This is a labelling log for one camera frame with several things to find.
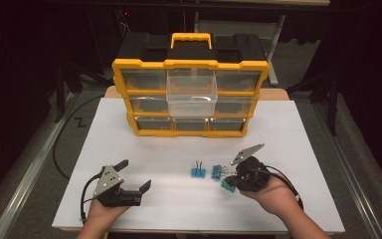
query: wooden surface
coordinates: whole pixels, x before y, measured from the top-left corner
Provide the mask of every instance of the wooden surface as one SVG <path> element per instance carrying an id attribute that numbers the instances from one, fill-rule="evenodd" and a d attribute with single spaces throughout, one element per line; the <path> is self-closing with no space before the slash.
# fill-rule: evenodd
<path id="1" fill-rule="evenodd" d="M 121 98 L 115 86 L 107 88 L 106 98 Z M 287 91 L 284 89 L 260 89 L 260 101 L 289 101 Z"/>

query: black cable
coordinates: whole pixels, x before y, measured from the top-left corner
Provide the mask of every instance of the black cable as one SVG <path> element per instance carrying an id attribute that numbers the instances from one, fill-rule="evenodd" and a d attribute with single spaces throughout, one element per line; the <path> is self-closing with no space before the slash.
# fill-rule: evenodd
<path id="1" fill-rule="evenodd" d="M 272 168 L 272 169 L 276 170 L 277 172 L 279 172 L 284 177 L 281 177 L 281 176 L 279 176 L 279 175 L 277 175 L 275 173 L 272 173 L 270 171 L 263 171 L 263 170 L 259 170 L 259 169 L 252 169 L 251 171 L 262 172 L 262 173 L 268 174 L 268 175 L 273 176 L 273 177 L 279 179 L 280 181 L 282 181 L 287 186 L 287 188 L 289 188 L 289 190 L 293 193 L 293 195 L 296 198 L 297 204 L 299 205 L 300 209 L 303 210 L 302 198 L 299 196 L 299 193 L 296 191 L 296 189 L 294 188 L 294 186 L 292 185 L 290 180 L 283 173 L 281 173 L 279 170 L 277 170 L 277 169 L 275 169 L 273 167 L 270 167 L 270 166 L 266 166 L 266 167 L 269 167 L 269 168 Z"/>
<path id="2" fill-rule="evenodd" d="M 96 174 L 95 176 L 93 176 L 91 179 L 89 179 L 89 181 L 86 183 L 85 187 L 83 188 L 83 193 L 82 193 L 82 200 L 80 202 L 80 212 L 81 212 L 81 216 L 82 216 L 82 221 L 83 221 L 83 224 L 86 223 L 86 213 L 85 213 L 85 197 L 86 197 L 86 191 L 87 191 L 87 188 L 89 187 L 89 185 L 96 179 L 100 178 L 101 177 L 101 173 L 99 174 Z"/>
<path id="3" fill-rule="evenodd" d="M 79 111 L 83 106 L 85 106 L 86 104 L 94 101 L 94 100 L 97 100 L 97 99 L 100 99 L 104 96 L 98 96 L 98 97 L 95 97 L 95 98 L 92 98 L 84 103 L 82 103 L 79 107 L 77 107 L 73 113 L 68 117 L 68 119 L 65 121 L 64 125 L 62 126 L 61 130 L 59 131 L 58 133 L 58 136 L 57 138 L 55 139 L 55 143 L 54 143 L 54 146 L 52 148 L 52 158 L 53 158 L 53 161 L 54 161 L 54 165 L 55 167 L 57 168 L 58 172 L 64 177 L 66 178 L 67 180 L 70 180 L 70 178 L 61 170 L 60 166 L 58 165 L 58 162 L 57 162 L 57 158 L 56 158 L 56 148 L 57 148 L 57 145 L 58 145 L 58 142 L 59 142 L 59 139 L 65 129 L 65 127 L 67 126 L 68 122 L 70 121 L 70 119 L 74 116 L 74 114 Z"/>

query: carrying handle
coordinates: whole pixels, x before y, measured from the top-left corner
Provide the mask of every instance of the carrying handle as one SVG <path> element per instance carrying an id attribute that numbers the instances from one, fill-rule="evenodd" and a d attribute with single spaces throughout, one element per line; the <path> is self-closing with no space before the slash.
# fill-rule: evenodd
<path id="1" fill-rule="evenodd" d="M 212 49 L 212 40 L 209 33 L 173 33 L 170 48 L 173 49 L 175 41 L 207 41 Z"/>

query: white surface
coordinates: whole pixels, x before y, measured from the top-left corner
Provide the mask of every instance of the white surface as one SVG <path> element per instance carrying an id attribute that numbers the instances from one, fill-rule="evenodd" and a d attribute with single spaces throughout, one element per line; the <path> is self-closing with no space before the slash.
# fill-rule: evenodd
<path id="1" fill-rule="evenodd" d="M 227 165 L 239 150 L 263 142 L 254 154 L 280 169 L 299 191 L 305 212 L 327 232 L 344 231 L 294 102 L 258 103 L 245 137 L 136 136 L 125 118 L 122 99 L 102 99 L 53 226 L 79 229 L 85 183 L 106 164 L 129 159 L 119 174 L 126 190 L 151 179 L 141 206 L 126 211 L 112 230 L 171 232 L 287 232 L 277 217 L 237 190 L 231 193 L 210 177 L 214 164 Z M 206 177 L 192 178 L 196 160 Z M 92 197 L 95 183 L 86 198 Z"/>

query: small blue object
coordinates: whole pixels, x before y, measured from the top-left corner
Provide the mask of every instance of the small blue object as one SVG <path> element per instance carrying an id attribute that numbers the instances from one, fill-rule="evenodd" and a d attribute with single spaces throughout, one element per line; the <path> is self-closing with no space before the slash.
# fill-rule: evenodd
<path id="1" fill-rule="evenodd" d="M 212 171 L 212 178 L 220 179 L 221 176 L 222 176 L 222 166 L 214 165 L 213 171 Z"/>
<path id="2" fill-rule="evenodd" d="M 191 176 L 204 178 L 206 176 L 206 169 L 193 167 L 191 169 Z"/>
<path id="3" fill-rule="evenodd" d="M 230 191 L 230 192 L 235 192 L 235 186 L 230 186 L 226 181 L 225 179 L 222 180 L 222 187 L 225 188 L 226 190 Z"/>

